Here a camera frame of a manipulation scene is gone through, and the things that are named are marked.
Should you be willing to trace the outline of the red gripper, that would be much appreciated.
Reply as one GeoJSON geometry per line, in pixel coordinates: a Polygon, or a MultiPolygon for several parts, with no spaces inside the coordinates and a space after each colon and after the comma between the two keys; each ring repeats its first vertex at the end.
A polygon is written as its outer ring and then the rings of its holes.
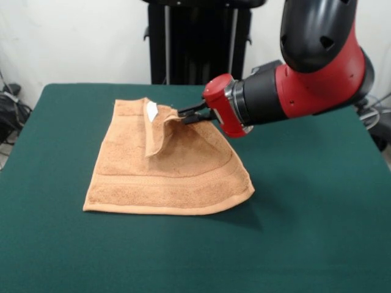
{"type": "Polygon", "coordinates": [[[229,73],[212,79],[202,93],[205,101],[177,110],[178,115],[187,115],[181,121],[185,125],[201,121],[218,120],[223,132],[231,138],[244,137],[253,130],[253,126],[246,126],[239,114],[235,90],[239,81],[229,73]]]}

